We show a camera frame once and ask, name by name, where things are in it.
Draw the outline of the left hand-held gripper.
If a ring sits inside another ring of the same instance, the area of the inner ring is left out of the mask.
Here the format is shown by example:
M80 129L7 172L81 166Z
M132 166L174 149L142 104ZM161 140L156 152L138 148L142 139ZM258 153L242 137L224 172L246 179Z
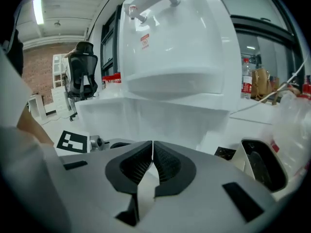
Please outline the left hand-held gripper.
M103 151L109 143L99 135L63 130L56 141L56 149L66 153L91 153L93 151Z

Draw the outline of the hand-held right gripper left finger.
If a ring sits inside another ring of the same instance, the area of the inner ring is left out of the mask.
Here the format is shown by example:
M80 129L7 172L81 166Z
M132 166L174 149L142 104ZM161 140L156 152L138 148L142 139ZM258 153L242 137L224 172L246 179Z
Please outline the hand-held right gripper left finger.
M152 164L152 141L141 142L130 150L113 159L105 167L105 175L116 191L131 195L127 210L120 212L116 218L130 225L139 222L138 185Z

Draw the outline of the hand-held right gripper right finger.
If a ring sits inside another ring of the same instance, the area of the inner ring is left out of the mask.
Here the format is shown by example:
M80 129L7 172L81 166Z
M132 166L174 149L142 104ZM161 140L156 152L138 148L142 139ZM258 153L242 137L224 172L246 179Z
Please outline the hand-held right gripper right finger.
M154 141L153 163L159 176L156 198L178 195L192 183L196 176L196 165L187 156L190 150L180 145Z

